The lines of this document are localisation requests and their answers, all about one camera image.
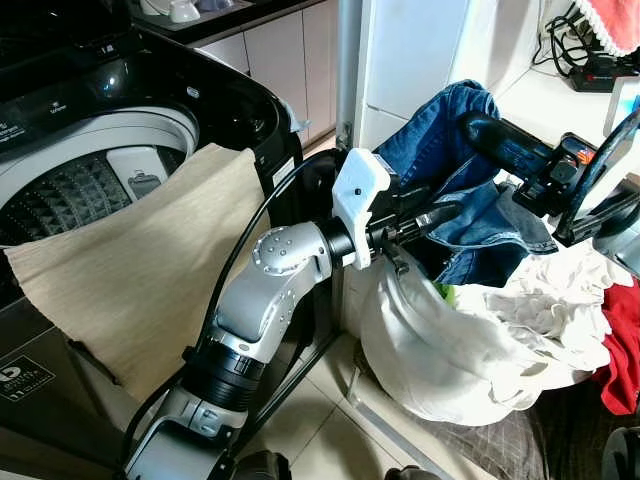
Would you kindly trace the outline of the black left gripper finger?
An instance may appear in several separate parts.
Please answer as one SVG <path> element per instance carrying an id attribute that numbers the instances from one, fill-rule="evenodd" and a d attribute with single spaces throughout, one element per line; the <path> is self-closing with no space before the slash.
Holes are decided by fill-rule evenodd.
<path id="1" fill-rule="evenodd" d="M 462 210 L 462 204 L 429 204 L 415 207 L 411 210 L 411 236 L 430 236 L 435 229 L 456 219 Z"/>

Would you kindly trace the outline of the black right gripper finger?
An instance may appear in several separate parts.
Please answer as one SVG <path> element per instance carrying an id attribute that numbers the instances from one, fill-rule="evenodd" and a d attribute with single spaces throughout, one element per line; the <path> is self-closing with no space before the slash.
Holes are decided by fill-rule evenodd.
<path id="1" fill-rule="evenodd" d="M 467 111 L 461 115 L 460 129 L 467 145 L 517 177 L 536 177 L 553 164 L 553 148 L 506 119 Z"/>

